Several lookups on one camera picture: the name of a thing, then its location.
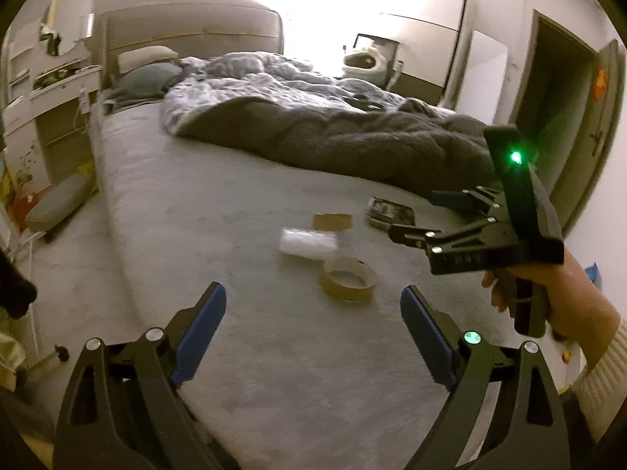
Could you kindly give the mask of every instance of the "human hand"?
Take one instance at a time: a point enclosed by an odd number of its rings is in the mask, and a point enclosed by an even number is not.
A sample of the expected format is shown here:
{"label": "human hand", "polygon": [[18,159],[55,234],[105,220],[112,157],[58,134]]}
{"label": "human hand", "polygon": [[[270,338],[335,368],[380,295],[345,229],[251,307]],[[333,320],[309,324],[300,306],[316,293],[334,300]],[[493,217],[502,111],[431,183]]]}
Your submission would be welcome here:
{"label": "human hand", "polygon": [[[621,317],[573,255],[564,250],[563,265],[530,263],[508,270],[546,287],[551,304],[549,323],[558,333],[576,341],[588,366],[594,367],[614,338]],[[507,303],[493,271],[485,273],[482,286],[492,287],[492,305],[504,312]]]}

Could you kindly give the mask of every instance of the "upholstered headboard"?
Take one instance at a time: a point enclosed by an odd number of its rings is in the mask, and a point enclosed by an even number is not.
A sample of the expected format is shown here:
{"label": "upholstered headboard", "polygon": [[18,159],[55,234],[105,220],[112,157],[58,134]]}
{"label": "upholstered headboard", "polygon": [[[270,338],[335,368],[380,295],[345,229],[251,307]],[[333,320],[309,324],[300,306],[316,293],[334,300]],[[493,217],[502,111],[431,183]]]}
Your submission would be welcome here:
{"label": "upholstered headboard", "polygon": [[103,65],[104,81],[117,74],[117,56],[147,45],[167,45],[181,58],[210,58],[233,51],[283,53],[277,12],[255,4],[154,4],[96,16],[87,46]]}

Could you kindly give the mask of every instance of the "desk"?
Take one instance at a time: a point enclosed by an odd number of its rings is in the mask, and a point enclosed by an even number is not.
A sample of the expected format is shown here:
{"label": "desk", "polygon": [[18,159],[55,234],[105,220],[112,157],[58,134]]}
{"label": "desk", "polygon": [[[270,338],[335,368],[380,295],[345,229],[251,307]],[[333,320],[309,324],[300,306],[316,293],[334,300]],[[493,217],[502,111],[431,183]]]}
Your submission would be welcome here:
{"label": "desk", "polygon": [[78,98],[94,102],[102,67],[92,66],[8,105],[3,113],[5,157],[18,198],[56,185],[93,158]]}

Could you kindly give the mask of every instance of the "gray duvet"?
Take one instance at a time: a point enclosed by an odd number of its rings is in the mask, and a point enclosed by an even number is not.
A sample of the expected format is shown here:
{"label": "gray duvet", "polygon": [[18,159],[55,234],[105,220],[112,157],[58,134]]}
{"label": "gray duvet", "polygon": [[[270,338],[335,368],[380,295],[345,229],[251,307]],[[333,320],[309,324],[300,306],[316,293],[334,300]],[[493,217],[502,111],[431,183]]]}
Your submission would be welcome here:
{"label": "gray duvet", "polygon": [[[479,120],[443,117],[422,101],[363,80],[326,78],[277,54],[183,63],[192,73],[162,105],[169,134],[420,194],[495,181]],[[355,95],[382,110],[353,107],[346,98]]]}

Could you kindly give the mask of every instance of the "floor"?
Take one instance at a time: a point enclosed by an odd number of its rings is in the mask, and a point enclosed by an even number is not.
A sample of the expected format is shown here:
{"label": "floor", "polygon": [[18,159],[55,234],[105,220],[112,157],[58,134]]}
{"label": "floor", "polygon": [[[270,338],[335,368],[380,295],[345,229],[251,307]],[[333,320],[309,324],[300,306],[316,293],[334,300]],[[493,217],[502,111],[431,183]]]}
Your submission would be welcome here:
{"label": "floor", "polygon": [[[23,273],[27,252],[24,255],[19,262]],[[99,194],[75,212],[50,243],[36,243],[31,280],[39,289],[34,313],[40,357],[57,344],[70,350],[70,361],[60,364],[55,360],[47,365],[32,376],[24,392],[33,406],[48,412],[56,422],[65,387],[85,342],[98,336],[107,344],[121,343],[142,333]],[[23,318],[14,323],[13,331],[32,360],[29,325]]]}

